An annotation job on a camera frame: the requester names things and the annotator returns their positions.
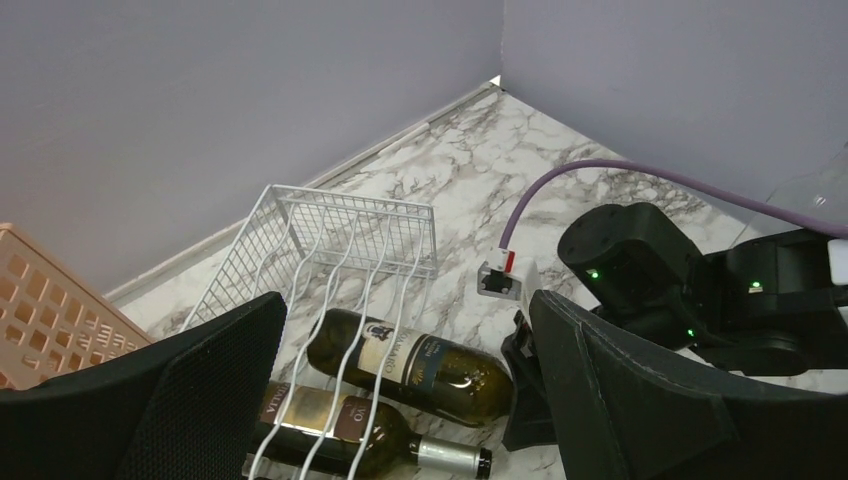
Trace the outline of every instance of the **white baseboard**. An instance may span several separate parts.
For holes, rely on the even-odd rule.
[[[478,97],[487,95],[497,88],[497,86],[487,82],[468,95],[463,96],[456,102],[453,102],[428,116],[425,120],[411,125],[382,142],[377,143],[368,150],[361,152],[355,157],[341,162],[336,167],[324,172],[303,186],[307,188],[328,188],[332,186],[334,183],[343,180],[365,164],[375,160],[377,157],[396,152],[403,145],[409,143],[424,132],[427,132],[429,130],[430,123],[435,120],[438,120],[454,110],[462,108],[466,103]],[[188,269],[200,259],[208,256],[210,253],[218,251],[232,243],[243,223],[244,220],[239,220],[229,227],[201,240],[200,242],[153,267],[147,272],[144,272],[127,283],[115,288],[105,295],[106,299],[119,306],[120,304],[128,303],[132,299],[143,294],[143,292],[149,291],[156,284],[164,282],[177,273]]]

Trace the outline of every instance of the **wine bottle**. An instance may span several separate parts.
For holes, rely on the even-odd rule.
[[[288,392],[287,383],[272,382],[268,385],[251,442],[251,453],[256,452],[273,428],[274,418],[285,403]],[[333,392],[304,386],[295,388],[289,409],[263,456],[279,463],[303,465],[324,429],[332,402]],[[312,460],[310,470],[347,476],[370,414],[371,400],[340,395],[335,419]],[[492,469],[492,452],[414,433],[396,408],[380,402],[356,478],[379,478],[401,464],[487,479]]]
[[[328,310],[306,350],[309,363],[335,376],[360,318],[348,310]],[[342,378],[373,391],[380,362],[391,348],[380,395],[467,427],[509,414],[512,380],[495,357],[411,329],[401,329],[391,346],[393,331],[393,325],[367,317]]]

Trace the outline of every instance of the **marble table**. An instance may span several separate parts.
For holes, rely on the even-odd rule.
[[[510,95],[494,90],[434,123],[411,144],[378,158],[329,189],[433,205],[439,277],[430,285],[423,315],[414,320],[414,326],[500,357],[500,344],[513,330],[516,306],[477,295],[477,268],[486,252],[497,243],[521,193],[551,168],[587,158],[619,156]],[[594,306],[594,298],[557,259],[559,236],[571,222],[595,206],[638,201],[659,206],[704,253],[729,247],[744,228],[739,221],[666,181],[621,170],[591,169],[561,177],[544,188],[525,211],[511,248],[535,255],[546,288],[583,306]],[[193,267],[122,305],[122,311],[154,337],[174,333],[224,256],[224,250],[210,252]],[[345,281],[335,305],[352,306],[361,282],[361,276]],[[369,312],[380,316],[392,307],[388,300],[392,295],[391,283],[379,285],[369,302]],[[417,310],[424,287],[423,281],[411,285],[404,311]],[[297,321],[295,317],[313,314],[320,308],[322,292],[320,286],[307,292],[298,312],[290,317],[276,378],[290,375],[296,347],[308,334],[308,322]],[[848,390],[844,376],[827,376],[821,372],[769,381],[813,390]],[[413,429],[420,433],[494,450],[493,479],[565,478],[554,446],[507,452],[500,445],[505,421],[473,430],[409,408],[403,412]],[[291,469],[277,465],[266,465],[263,470],[274,479],[290,478],[292,473]],[[451,477],[432,470],[407,468],[397,471],[392,478]]]

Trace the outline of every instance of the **gray wall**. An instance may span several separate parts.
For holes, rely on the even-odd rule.
[[[848,139],[847,24],[844,0],[506,0],[502,85],[626,157],[765,199]]]
[[[489,0],[4,2],[0,221],[107,290],[500,68]]]

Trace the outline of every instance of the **white wire rack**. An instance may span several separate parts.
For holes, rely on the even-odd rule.
[[[365,279],[359,300],[353,308],[361,313],[360,334],[366,315],[380,315],[380,312],[368,311],[372,287],[378,276],[384,281],[387,276],[394,277],[393,293],[385,315],[392,311],[396,315],[392,319],[386,316],[383,318],[388,322],[393,320],[397,327],[403,327],[414,322],[423,312],[430,282],[436,278],[437,273],[435,224],[431,206],[270,185],[256,202],[217,274],[186,317],[180,331],[192,324],[211,320],[268,291],[278,291],[286,300],[289,313],[285,332],[290,331],[294,322],[305,322],[308,325],[318,322],[320,325],[327,308],[334,306],[338,286],[347,275],[358,275]],[[426,284],[421,298],[407,298],[407,290],[413,279]],[[323,287],[323,294],[315,295],[314,292],[319,292],[320,287]],[[320,298],[310,298],[310,295],[305,295],[306,292]],[[415,302],[417,306],[405,307],[407,302]],[[320,307],[317,310],[299,308],[300,305],[308,307],[316,303]],[[285,417],[298,378],[303,379],[306,367],[303,357],[319,330],[320,326],[315,328],[297,349],[288,379],[292,387],[277,413],[274,428],[254,456],[249,472],[251,479],[257,474],[261,453]],[[282,345],[286,345],[285,332]],[[396,340],[397,332],[398,328],[395,328],[392,343]],[[336,408],[342,388],[339,380],[341,372],[354,347],[349,346],[335,380],[329,379],[324,386],[330,389],[334,384],[333,409]],[[383,357],[378,372],[382,372],[389,351],[391,349]],[[354,477],[368,443],[381,381],[382,375],[378,374],[371,416],[353,467],[348,472],[348,479]],[[303,480],[308,475],[312,459],[332,427],[330,423],[334,413],[330,412],[324,430],[315,437],[315,444],[305,465],[292,478]]]

